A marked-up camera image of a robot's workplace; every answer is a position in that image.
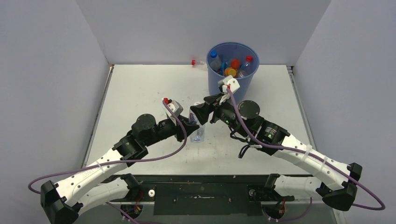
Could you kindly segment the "blue label blue cap bottle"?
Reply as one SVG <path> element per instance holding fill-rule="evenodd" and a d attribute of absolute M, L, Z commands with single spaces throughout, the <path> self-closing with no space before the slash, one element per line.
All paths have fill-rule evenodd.
<path fill-rule="evenodd" d="M 216 50 L 211 50 L 209 53 L 209 62 L 221 61 L 218 52 Z"/>

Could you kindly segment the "blue plastic bin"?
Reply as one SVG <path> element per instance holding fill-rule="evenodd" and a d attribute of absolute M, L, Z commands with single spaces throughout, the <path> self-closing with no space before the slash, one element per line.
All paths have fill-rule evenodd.
<path fill-rule="evenodd" d="M 212 47 L 206 55 L 208 88 L 209 88 L 209 93 L 211 95 L 220 93 L 218 82 L 225 77 L 220 75 L 220 70 L 213 71 L 210 68 L 209 53 L 211 50 L 216 50 L 221 59 L 221 62 L 226 62 L 226 63 L 231 62 L 232 59 L 238 59 L 241 63 L 243 63 L 245 62 L 246 56 L 249 55 L 253 57 L 250 74 L 247 77 L 242 77 L 242 78 L 240 78 L 239 76 L 236 77 L 236 79 L 240 84 L 240 88 L 237 90 L 236 93 L 234 93 L 234 97 L 237 102 L 242 101 L 242 99 L 245 97 L 249 89 L 254 74 L 257 72 L 259 68 L 260 59 L 258 54 L 249 46 L 238 42 L 224 42 Z"/>

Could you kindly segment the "orange juice bottle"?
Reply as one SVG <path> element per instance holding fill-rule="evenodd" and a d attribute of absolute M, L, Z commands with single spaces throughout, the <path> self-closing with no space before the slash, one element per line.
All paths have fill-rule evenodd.
<path fill-rule="evenodd" d="M 224 71 L 224 75 L 227 76 L 232 76 L 232 77 L 237 77 L 238 71 L 232 67 L 226 68 Z"/>

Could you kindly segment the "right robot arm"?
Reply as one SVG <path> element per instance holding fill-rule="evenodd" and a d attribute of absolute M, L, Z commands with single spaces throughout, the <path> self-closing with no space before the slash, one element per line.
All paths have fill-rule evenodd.
<path fill-rule="evenodd" d="M 234 105 L 229 98 L 221 103 L 222 96 L 205 97 L 203 103 L 190 107 L 200 124 L 222 121 L 231 130 L 231 136 L 240 134 L 249 147 L 286 160 L 310 174 L 308 177 L 270 174 L 264 185 L 268 199 L 320 198 L 337 210 L 348 211 L 352 207 L 362 166 L 335 161 L 302 143 L 286 129 L 261 117 L 256 102 L 244 100 Z"/>

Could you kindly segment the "red label clear bottle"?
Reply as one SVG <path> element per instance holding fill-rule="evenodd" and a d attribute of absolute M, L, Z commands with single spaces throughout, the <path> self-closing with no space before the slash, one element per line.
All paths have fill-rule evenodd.
<path fill-rule="evenodd" d="M 252 56 L 246 56 L 245 62 L 241 64 L 238 70 L 238 76 L 240 78 L 242 77 L 247 77 L 250 74 L 251 68 L 252 68 L 252 61 L 253 57 Z"/>

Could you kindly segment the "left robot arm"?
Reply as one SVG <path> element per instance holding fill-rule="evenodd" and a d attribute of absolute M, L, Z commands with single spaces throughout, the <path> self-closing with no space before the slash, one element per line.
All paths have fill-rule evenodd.
<path fill-rule="evenodd" d="M 157 123 L 153 115 L 143 114 L 127 135 L 92 163 L 91 168 L 58 182 L 45 182 L 41 186 L 41 206 L 50 223 L 72 224 L 83 213 L 106 202 L 122 198 L 135 200 L 140 183 L 131 174 L 108 183 L 103 181 L 145 157 L 148 146 L 172 136 L 183 141 L 199 128 L 182 115 L 178 119 L 181 125 L 170 118 Z"/>

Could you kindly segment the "clear jar silver lid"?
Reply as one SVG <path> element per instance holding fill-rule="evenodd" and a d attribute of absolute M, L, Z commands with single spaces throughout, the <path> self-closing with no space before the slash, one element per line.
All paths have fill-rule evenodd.
<path fill-rule="evenodd" d="M 213 71 L 218 71 L 221 69 L 222 62 L 220 60 L 211 61 L 209 65 Z"/>

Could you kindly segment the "small red cap bottle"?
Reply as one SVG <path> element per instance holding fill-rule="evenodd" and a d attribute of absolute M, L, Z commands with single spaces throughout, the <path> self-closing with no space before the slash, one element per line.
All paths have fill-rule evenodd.
<path fill-rule="evenodd" d="M 238 70 L 240 68 L 240 61 L 238 59 L 232 59 L 230 62 L 230 67 Z"/>

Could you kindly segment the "crushed blue label bottle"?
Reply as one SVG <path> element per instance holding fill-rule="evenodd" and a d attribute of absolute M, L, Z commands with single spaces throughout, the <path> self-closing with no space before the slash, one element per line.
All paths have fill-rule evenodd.
<path fill-rule="evenodd" d="M 222 62 L 221 63 L 221 67 L 220 67 L 220 75 L 222 75 L 222 76 L 225 75 L 226 68 L 227 68 L 227 63 L 226 62 Z"/>

